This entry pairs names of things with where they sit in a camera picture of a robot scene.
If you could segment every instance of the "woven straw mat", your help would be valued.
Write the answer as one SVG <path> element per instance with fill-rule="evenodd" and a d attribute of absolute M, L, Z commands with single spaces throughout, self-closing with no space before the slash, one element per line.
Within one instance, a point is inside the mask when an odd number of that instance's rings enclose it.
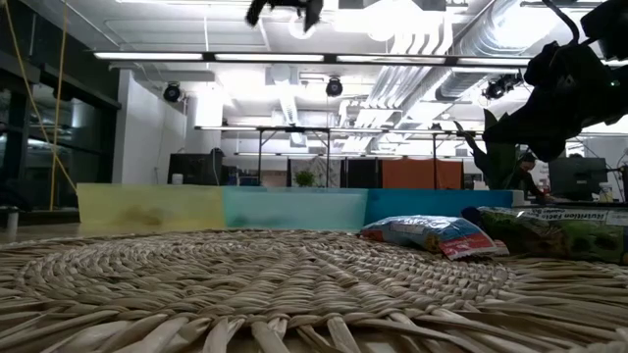
<path fill-rule="evenodd" d="M 613 265 L 449 261 L 303 230 L 0 252 L 0 352 L 628 352 L 628 276 Z"/>

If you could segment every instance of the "snack bag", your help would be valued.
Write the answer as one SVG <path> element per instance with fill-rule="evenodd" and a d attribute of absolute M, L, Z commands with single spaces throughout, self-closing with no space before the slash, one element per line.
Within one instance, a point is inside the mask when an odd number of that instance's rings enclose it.
<path fill-rule="evenodd" d="M 493 240 L 472 223 L 457 217 L 389 217 L 362 229 L 360 235 L 432 253 L 443 251 L 450 259 L 497 252 Z"/>
<path fill-rule="evenodd" d="M 628 264 L 628 211 L 480 207 L 484 230 L 513 254 Z"/>

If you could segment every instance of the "yellow rope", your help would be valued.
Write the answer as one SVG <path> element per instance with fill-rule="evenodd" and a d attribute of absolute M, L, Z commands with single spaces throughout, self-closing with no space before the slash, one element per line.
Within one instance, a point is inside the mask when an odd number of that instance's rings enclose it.
<path fill-rule="evenodd" d="M 66 59 L 66 37 L 68 36 L 68 1 L 64 1 L 63 7 L 63 37 L 61 39 L 61 59 L 59 60 L 59 82 L 57 84 L 57 105 L 55 107 L 55 127 L 52 139 L 52 178 L 50 180 L 50 211 L 54 208 L 55 202 L 55 175 L 57 171 L 57 163 L 55 156 L 57 155 L 57 127 L 59 126 L 59 110 L 61 109 L 61 87 L 63 83 L 63 67 Z"/>
<path fill-rule="evenodd" d="M 41 114 L 39 114 L 39 109 L 37 108 L 37 105 L 35 104 L 35 100 L 32 96 L 32 91 L 30 89 L 30 84 L 28 83 L 28 78 L 26 77 L 26 69 L 24 66 L 24 62 L 22 60 L 22 54 L 20 54 L 20 47 L 18 46 L 18 38 L 16 37 L 16 32 L 15 29 L 13 28 L 13 20 L 11 17 L 11 10 L 9 9 L 9 1 L 5 2 L 5 11 L 7 12 L 7 22 L 9 24 L 9 31 L 11 32 L 11 37 L 13 38 L 13 46 L 16 50 L 16 56 L 18 57 L 18 63 L 20 64 L 20 71 L 22 73 L 22 78 L 24 79 L 24 83 L 26 85 L 26 92 L 28 93 L 28 99 L 30 100 L 30 105 L 32 106 L 32 110 L 34 111 L 35 115 L 37 116 L 37 119 L 39 120 L 39 128 L 41 128 L 41 132 L 43 133 L 43 138 L 46 140 L 46 143 L 51 144 L 50 143 L 50 139 L 48 138 L 48 133 L 46 133 L 46 129 L 43 126 L 43 120 L 41 119 Z M 65 43 L 65 37 L 66 37 L 66 25 L 64 24 L 64 43 Z M 64 57 L 64 50 L 62 50 L 62 69 L 59 72 L 59 80 L 61 81 L 63 79 L 63 77 L 61 76 L 62 70 L 63 70 L 63 57 Z M 59 94 L 61 94 L 61 90 L 59 90 L 58 95 L 57 95 L 57 107 L 59 105 Z M 57 163 L 59 164 L 59 168 L 61 169 L 61 172 L 64 174 L 64 176 L 66 176 L 66 179 L 68 180 L 68 183 L 70 184 L 70 186 L 72 187 L 72 189 L 77 192 L 77 187 L 75 186 L 75 184 L 72 182 L 72 179 L 70 178 L 70 175 L 68 174 L 68 172 L 66 171 L 65 167 L 63 166 L 63 164 L 61 163 L 61 160 L 59 159 L 59 156 L 57 155 L 57 149 L 56 149 L 56 144 L 55 146 L 53 146 L 52 149 L 52 155 L 54 158 L 54 161 L 57 161 Z"/>

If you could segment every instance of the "teal panel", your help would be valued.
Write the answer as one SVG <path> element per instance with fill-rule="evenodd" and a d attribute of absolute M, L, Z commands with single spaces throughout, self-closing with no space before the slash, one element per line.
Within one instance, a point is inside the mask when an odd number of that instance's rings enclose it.
<path fill-rule="evenodd" d="M 225 187 L 227 227 L 359 230 L 368 190 Z"/>
<path fill-rule="evenodd" d="M 460 216 L 467 207 L 512 207 L 512 191 L 370 189 L 365 223 L 394 216 Z"/>

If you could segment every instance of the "chip bag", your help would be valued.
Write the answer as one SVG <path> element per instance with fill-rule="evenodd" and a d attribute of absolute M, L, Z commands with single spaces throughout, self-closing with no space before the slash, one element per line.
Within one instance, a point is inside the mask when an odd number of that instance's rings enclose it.
<path fill-rule="evenodd" d="M 389 217 L 364 227 L 360 235 L 432 253 L 442 251 L 450 260 L 497 252 L 493 240 L 479 227 L 457 217 Z"/>

